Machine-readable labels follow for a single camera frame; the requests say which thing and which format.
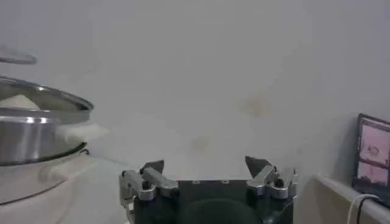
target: metal bracket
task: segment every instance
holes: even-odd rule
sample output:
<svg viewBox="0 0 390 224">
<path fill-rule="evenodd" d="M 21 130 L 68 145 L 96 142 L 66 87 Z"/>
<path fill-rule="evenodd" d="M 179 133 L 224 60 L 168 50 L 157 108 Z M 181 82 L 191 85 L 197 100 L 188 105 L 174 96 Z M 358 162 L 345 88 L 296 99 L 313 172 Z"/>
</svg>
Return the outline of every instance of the metal bracket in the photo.
<svg viewBox="0 0 390 224">
<path fill-rule="evenodd" d="M 264 195 L 266 186 L 269 182 L 277 178 L 275 167 L 267 165 L 258 173 L 255 178 L 246 182 L 249 189 L 253 190 L 257 196 Z"/>
<path fill-rule="evenodd" d="M 165 197 L 172 197 L 172 192 L 179 188 L 179 183 L 177 181 L 167 179 L 152 167 L 145 168 L 142 177 L 145 180 L 154 183 L 157 188 L 159 188 L 162 196 Z"/>
<path fill-rule="evenodd" d="M 295 169 L 284 169 L 280 176 L 270 183 L 271 196 L 276 199 L 286 199 L 297 195 L 298 176 Z"/>
</svg>

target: stainless steel pot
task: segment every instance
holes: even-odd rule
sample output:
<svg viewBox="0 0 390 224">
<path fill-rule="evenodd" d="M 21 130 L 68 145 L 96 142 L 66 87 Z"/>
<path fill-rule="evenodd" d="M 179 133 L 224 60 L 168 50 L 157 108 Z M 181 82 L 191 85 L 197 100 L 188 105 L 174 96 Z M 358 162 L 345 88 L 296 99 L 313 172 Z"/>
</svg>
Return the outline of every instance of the stainless steel pot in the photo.
<svg viewBox="0 0 390 224">
<path fill-rule="evenodd" d="M 47 86 L 0 77 L 0 100 L 16 95 L 26 96 L 39 110 L 0 108 L 0 166 L 46 161 L 82 148 L 56 131 L 89 120 L 92 103 Z"/>
</svg>

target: white surface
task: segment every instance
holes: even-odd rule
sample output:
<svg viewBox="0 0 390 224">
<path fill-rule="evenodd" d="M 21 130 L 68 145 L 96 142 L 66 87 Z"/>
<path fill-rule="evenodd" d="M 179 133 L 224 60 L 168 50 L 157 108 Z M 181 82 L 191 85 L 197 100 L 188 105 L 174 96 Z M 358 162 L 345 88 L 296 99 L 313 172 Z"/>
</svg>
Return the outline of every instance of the white surface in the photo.
<svg viewBox="0 0 390 224">
<path fill-rule="evenodd" d="M 73 199 L 73 182 L 67 181 L 43 194 L 0 205 L 2 224 L 54 224 L 66 213 Z"/>
<path fill-rule="evenodd" d="M 128 169 L 95 159 L 93 169 L 75 179 L 74 200 L 59 224 L 123 224 L 124 209 L 119 202 L 118 175 Z"/>
<path fill-rule="evenodd" d="M 338 181 L 332 180 L 331 178 L 323 177 L 316 175 L 315 178 L 320 181 L 324 186 L 329 188 L 331 191 L 337 193 L 341 198 L 346 200 L 348 203 L 351 203 L 354 198 L 358 195 L 361 195 L 359 192 L 353 190 L 350 186 L 340 183 Z M 379 205 L 378 203 L 367 200 L 364 202 L 362 207 L 362 212 L 371 216 L 374 220 L 382 224 L 390 223 L 390 209 Z"/>
<path fill-rule="evenodd" d="M 68 177 L 65 177 L 64 170 L 59 170 L 61 171 L 60 173 L 55 173 L 53 169 L 55 170 L 60 164 L 66 164 L 74 159 L 75 156 L 79 155 L 73 154 L 41 163 L 1 166 L 0 203 L 37 194 L 67 180 Z M 78 170 L 74 170 L 72 175 L 77 175 L 78 173 Z"/>
<path fill-rule="evenodd" d="M 39 107 L 24 95 L 16 95 L 4 99 L 0 101 L 0 107 L 18 107 L 39 110 Z"/>
<path fill-rule="evenodd" d="M 96 153 L 173 178 L 248 178 L 244 155 L 346 179 L 355 117 L 390 120 L 386 0 L 4 0 L 0 73 L 92 101 Z"/>
</svg>

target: white wall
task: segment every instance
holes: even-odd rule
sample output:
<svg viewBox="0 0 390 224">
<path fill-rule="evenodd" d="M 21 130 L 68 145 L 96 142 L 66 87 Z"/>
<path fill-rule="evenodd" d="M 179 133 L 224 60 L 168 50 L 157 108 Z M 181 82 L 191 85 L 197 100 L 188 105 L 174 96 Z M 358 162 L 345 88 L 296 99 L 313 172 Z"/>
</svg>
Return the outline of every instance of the white wall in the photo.
<svg viewBox="0 0 390 224">
<path fill-rule="evenodd" d="M 390 120 L 386 0 L 3 0 L 0 72 L 92 101 L 97 154 L 180 178 L 244 155 L 347 179 L 359 112 Z"/>
</svg>

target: white countertop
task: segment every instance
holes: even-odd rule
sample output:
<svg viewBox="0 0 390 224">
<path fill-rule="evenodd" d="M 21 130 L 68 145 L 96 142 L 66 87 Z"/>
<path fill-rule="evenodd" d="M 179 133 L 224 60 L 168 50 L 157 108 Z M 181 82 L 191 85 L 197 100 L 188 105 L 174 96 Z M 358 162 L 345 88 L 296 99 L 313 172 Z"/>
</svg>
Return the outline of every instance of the white countertop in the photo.
<svg viewBox="0 0 390 224">
<path fill-rule="evenodd" d="M 96 159 L 91 170 L 77 177 L 74 198 L 59 224 L 123 224 L 118 175 L 126 166 Z"/>
<path fill-rule="evenodd" d="M 336 180 L 332 180 L 331 178 L 323 177 L 321 175 L 316 175 L 315 179 L 318 180 L 321 184 L 323 184 L 326 188 L 330 189 L 331 191 L 339 195 L 344 200 L 347 200 L 349 203 L 352 202 L 352 200 L 356 196 L 360 195 L 359 192 L 355 191 L 350 186 L 338 182 Z M 383 224 L 390 223 L 390 209 L 382 205 L 379 205 L 378 203 L 372 200 L 368 200 L 364 202 L 362 211 L 367 215 L 371 216 L 378 223 L 383 223 Z"/>
</svg>

